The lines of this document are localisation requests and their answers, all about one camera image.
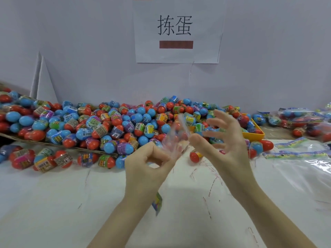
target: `paper sign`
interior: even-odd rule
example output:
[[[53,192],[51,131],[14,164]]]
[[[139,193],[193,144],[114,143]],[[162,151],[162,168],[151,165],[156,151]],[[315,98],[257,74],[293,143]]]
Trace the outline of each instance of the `paper sign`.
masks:
[[[218,63],[225,0],[133,0],[136,62]]]

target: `white table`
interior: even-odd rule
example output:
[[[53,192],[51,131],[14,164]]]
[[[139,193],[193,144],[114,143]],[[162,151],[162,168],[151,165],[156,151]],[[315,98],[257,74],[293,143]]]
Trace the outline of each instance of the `white table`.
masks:
[[[161,212],[155,217],[154,209],[148,210],[127,247],[265,247],[247,213],[209,162],[204,158],[200,165],[189,165],[188,154],[189,150],[160,189]],[[312,200],[297,192],[269,160],[258,158],[254,175],[319,248],[330,246],[329,215],[317,212]],[[16,171],[4,162],[0,185],[1,247],[81,248],[122,199],[125,171],[75,165],[40,174],[30,168]]]

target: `brown rectangle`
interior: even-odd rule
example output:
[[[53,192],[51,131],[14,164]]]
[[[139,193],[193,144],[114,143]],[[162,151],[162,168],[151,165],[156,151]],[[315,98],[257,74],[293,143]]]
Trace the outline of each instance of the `brown rectangle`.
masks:
[[[193,49],[193,41],[160,41],[160,49]]]

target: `forearm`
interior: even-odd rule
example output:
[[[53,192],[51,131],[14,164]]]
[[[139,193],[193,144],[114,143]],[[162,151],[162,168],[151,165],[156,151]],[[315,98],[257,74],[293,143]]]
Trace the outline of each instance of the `forearm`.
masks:
[[[316,248],[259,186],[238,201],[268,248]]]
[[[125,247],[132,232],[147,210],[148,207],[136,207],[123,199],[87,248]]]

